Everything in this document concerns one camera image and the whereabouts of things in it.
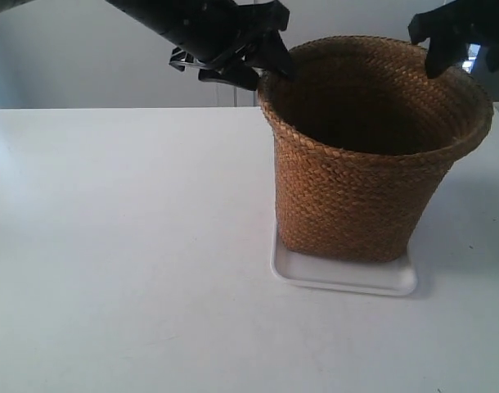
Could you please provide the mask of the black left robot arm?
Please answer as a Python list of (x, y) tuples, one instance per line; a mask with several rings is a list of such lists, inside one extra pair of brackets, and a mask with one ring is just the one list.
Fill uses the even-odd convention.
[(255, 91), (259, 70), (293, 79), (293, 59), (280, 32), (290, 11), (279, 1), (111, 1), (174, 45), (169, 64), (198, 70), (198, 80)]

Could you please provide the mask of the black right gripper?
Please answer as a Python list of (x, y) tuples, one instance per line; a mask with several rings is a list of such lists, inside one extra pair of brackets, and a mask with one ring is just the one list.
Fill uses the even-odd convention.
[(451, 66), (466, 61), (466, 43), (488, 45), (485, 55), (488, 71), (499, 71), (499, 1), (448, 2), (415, 14), (408, 25), (408, 33), (414, 44), (429, 38), (425, 58), (428, 79), (436, 79)]

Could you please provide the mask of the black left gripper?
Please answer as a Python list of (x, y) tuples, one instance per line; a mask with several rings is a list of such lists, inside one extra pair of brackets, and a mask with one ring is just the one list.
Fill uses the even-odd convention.
[(198, 80), (256, 91), (258, 73), (293, 78), (293, 59), (281, 39), (290, 10), (279, 1), (239, 5), (234, 1), (168, 1), (177, 24), (169, 64), (200, 69)]

